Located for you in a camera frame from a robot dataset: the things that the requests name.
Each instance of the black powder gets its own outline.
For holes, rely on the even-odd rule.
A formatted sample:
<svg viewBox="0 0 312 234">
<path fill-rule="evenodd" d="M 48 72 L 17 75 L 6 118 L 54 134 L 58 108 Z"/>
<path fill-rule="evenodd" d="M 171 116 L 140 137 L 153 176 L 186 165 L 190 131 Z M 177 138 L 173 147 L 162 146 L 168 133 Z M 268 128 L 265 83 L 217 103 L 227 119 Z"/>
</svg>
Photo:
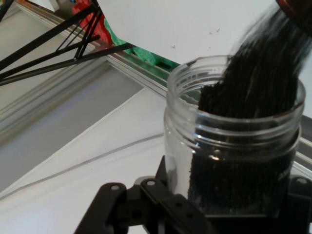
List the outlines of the black powder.
<svg viewBox="0 0 312 234">
<path fill-rule="evenodd" d="M 282 10 L 277 10 L 248 32 L 230 58 L 223 81 L 202 88 L 198 108 L 233 118 L 268 117 L 290 110 L 296 99 L 298 76 L 311 48 L 311 37 Z M 289 145 L 297 134 L 291 137 Z M 270 162 L 236 163 L 240 155 L 255 152 L 252 149 L 222 152 L 233 160 L 221 162 L 207 157 L 216 148 L 214 152 L 207 148 L 193 154 L 189 200 L 209 214 L 223 214 L 219 207 L 225 207 L 229 214 L 233 211 L 233 214 L 275 215 L 279 206 L 276 201 L 288 185 L 295 149 Z"/>
</svg>

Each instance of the clear plastic jar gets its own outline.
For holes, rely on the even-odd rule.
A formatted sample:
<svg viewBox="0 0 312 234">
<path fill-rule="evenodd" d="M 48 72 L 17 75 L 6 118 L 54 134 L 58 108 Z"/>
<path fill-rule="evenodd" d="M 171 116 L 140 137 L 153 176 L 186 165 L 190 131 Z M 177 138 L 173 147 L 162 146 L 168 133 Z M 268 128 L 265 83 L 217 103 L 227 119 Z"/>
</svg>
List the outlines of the clear plastic jar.
<svg viewBox="0 0 312 234">
<path fill-rule="evenodd" d="M 199 58 L 168 79 L 164 116 L 166 170 L 173 193 L 207 215 L 275 216 L 300 137 L 305 89 L 278 116 L 220 117 L 197 109 L 200 88 L 222 80 L 228 58 Z"/>
</svg>

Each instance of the screw hole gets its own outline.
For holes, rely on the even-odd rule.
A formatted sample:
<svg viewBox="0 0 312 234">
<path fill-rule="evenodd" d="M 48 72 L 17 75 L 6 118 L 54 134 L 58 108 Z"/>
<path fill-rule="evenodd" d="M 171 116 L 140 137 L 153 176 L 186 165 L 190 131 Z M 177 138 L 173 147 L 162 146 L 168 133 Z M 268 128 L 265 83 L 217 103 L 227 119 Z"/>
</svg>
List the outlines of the screw hole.
<svg viewBox="0 0 312 234">
<path fill-rule="evenodd" d="M 113 191 L 116 191 L 116 190 L 118 190 L 119 189 L 119 186 L 118 185 L 113 185 L 113 186 L 111 186 L 111 190 L 113 190 Z"/>
<path fill-rule="evenodd" d="M 154 181 L 152 181 L 152 180 L 149 180 L 149 181 L 147 181 L 147 185 L 149 185 L 149 186 L 153 186 L 153 185 L 155 185 L 155 182 L 154 182 Z"/>
<path fill-rule="evenodd" d="M 188 218 L 193 218 L 193 215 L 192 215 L 191 213 L 187 213 L 187 214 L 186 214 L 186 217 L 188 217 Z"/>
</svg>

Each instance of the red object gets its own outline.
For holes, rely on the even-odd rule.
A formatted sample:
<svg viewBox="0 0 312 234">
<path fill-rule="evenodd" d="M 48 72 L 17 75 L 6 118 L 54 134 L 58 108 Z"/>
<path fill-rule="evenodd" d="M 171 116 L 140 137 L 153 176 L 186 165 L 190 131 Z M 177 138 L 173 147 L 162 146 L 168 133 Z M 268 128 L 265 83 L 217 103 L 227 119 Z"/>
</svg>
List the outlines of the red object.
<svg viewBox="0 0 312 234">
<path fill-rule="evenodd" d="M 285 14 L 312 36 L 312 0 L 276 0 Z"/>
<path fill-rule="evenodd" d="M 89 5 L 90 5 L 89 0 L 77 0 L 77 5 L 75 5 L 73 7 L 74 14 L 78 13 L 79 11 L 82 11 L 83 9 L 88 7 Z M 94 13 L 91 13 L 91 14 L 87 15 L 87 17 L 80 23 L 82 28 L 84 26 L 86 26 L 90 22 L 90 20 L 92 19 L 93 14 Z M 110 33 L 105 28 L 104 19 L 105 19 L 105 16 L 102 15 L 101 19 L 97 23 L 97 26 L 96 26 L 96 28 L 94 30 L 94 35 L 99 35 L 101 37 L 102 41 L 104 41 L 107 44 L 112 44 L 113 43 L 112 42 L 112 38 L 111 38 Z"/>
</svg>

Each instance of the green object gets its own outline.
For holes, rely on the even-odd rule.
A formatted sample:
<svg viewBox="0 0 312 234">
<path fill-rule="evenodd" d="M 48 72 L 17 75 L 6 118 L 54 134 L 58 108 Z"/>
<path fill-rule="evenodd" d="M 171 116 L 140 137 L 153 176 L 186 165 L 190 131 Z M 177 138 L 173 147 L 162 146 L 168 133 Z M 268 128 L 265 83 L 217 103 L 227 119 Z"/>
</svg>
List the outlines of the green object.
<svg viewBox="0 0 312 234">
<path fill-rule="evenodd" d="M 122 45 L 122 44 L 126 43 L 124 40 L 119 39 L 119 38 L 115 35 L 115 33 L 113 32 L 112 28 L 109 26 L 109 23 L 108 23 L 107 19 L 104 20 L 104 25 L 105 25 L 107 31 L 111 34 L 112 41 L 113 41 L 113 43 L 114 43 L 115 45 Z M 165 63 L 165 64 L 167 64 L 168 66 L 170 66 L 170 67 L 172 67 L 172 68 L 175 68 L 175 67 L 177 67 L 177 66 L 179 65 L 179 64 L 177 64 L 176 62 L 173 62 L 173 61 L 171 61 L 171 60 L 169 60 L 169 59 L 163 58 L 163 57 L 161 57 L 161 56 L 159 56 L 159 55 L 156 55 L 156 54 L 154 54 L 154 53 L 152 53 L 152 52 L 149 52 L 149 51 L 147 51 L 147 50 L 144 50 L 144 49 L 142 49 L 142 48 L 140 48 L 140 47 L 134 47 L 134 48 L 132 48 L 132 49 L 127 49 L 127 50 L 125 50 L 125 52 L 126 52 L 127 54 L 131 54 L 131 53 L 133 53 L 133 51 L 135 52 L 135 54 L 136 54 L 142 61 L 144 61 L 144 62 L 146 61 L 146 62 L 148 62 L 149 64 L 154 65 L 154 66 L 157 65 L 157 64 L 159 64 L 160 62 Z"/>
<path fill-rule="evenodd" d="M 142 60 L 146 61 L 151 65 L 157 65 L 161 62 L 161 56 L 158 56 L 156 54 L 153 54 L 152 52 L 149 52 L 147 50 L 144 50 L 140 47 L 133 48 L 136 55 Z"/>
<path fill-rule="evenodd" d="M 115 45 L 122 45 L 124 43 L 126 43 L 124 40 L 121 40 L 119 39 L 115 33 L 112 31 L 111 27 L 109 26 L 109 23 L 107 22 L 106 18 L 104 19 L 104 25 L 105 25 L 105 28 L 107 29 L 107 31 L 111 34 L 111 38 L 112 38 L 112 41 Z M 132 54 L 133 53 L 133 49 L 126 49 L 125 52 L 127 54 Z"/>
</svg>

